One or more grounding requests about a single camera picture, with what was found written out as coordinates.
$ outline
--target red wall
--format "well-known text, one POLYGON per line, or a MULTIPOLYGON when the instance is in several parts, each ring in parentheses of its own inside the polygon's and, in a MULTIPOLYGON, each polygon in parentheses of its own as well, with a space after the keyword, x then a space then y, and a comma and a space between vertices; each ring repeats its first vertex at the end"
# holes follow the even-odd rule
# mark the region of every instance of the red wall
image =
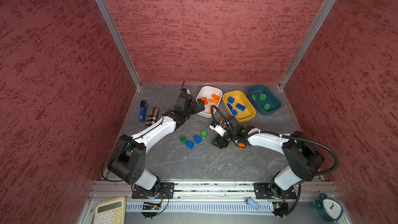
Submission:
POLYGON ((285 91, 354 223, 398 220, 398 0, 337 0, 285 91))
POLYGON ((134 83, 94 0, 0 12, 0 223, 75 223, 134 83))
POLYGON ((324 0, 105 1, 144 83, 279 83, 324 0))

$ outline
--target alarm clock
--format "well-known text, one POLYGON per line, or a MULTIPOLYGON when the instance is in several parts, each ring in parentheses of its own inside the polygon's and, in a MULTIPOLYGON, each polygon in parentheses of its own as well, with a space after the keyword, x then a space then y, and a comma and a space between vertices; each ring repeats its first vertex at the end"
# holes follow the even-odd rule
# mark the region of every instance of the alarm clock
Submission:
POLYGON ((336 221, 343 214, 343 207, 337 201, 327 197, 324 193, 319 194, 318 199, 314 201, 315 207, 324 221, 336 221))

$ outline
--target yellow calculator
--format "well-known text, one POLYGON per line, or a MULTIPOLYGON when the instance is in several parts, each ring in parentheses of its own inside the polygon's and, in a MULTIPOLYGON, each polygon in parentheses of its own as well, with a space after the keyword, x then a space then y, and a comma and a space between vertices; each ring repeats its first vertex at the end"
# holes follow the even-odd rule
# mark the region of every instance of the yellow calculator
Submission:
POLYGON ((113 198, 98 204, 94 215, 94 224, 124 224, 125 216, 126 198, 113 198))

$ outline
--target dark teal plastic tray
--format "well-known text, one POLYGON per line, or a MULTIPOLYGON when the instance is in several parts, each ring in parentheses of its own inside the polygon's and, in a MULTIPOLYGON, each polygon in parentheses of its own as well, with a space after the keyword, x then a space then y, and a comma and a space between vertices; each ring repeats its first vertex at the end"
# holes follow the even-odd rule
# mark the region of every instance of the dark teal plastic tray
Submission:
POLYGON ((281 107, 281 102, 271 93, 271 91, 264 85, 256 85, 250 87, 247 92, 247 98, 249 99, 250 103, 253 107, 261 114, 261 115, 269 115, 273 112, 276 112, 279 107, 281 107), (260 94, 265 93, 267 95, 266 100, 260 100, 260 94), (253 100, 251 95, 255 95, 256 100, 253 100), (270 108, 268 111, 264 111, 263 107, 266 104, 270 104, 270 108))

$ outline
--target yellow bin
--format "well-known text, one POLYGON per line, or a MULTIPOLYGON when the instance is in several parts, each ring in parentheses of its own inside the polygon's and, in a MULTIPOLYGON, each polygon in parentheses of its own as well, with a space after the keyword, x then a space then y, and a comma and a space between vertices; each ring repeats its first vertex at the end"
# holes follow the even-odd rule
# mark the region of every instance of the yellow bin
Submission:
POLYGON ((231 110, 229 110, 228 106, 226 105, 228 104, 229 97, 235 99, 231 106, 238 112, 238 115, 236 115, 235 117, 239 123, 249 121, 256 115, 256 110, 246 98, 245 94, 239 90, 227 92, 222 96, 222 102, 224 103, 224 106, 230 115, 232 115, 231 110), (242 112, 241 110, 236 108, 236 104, 238 103, 246 107, 245 111, 242 112))

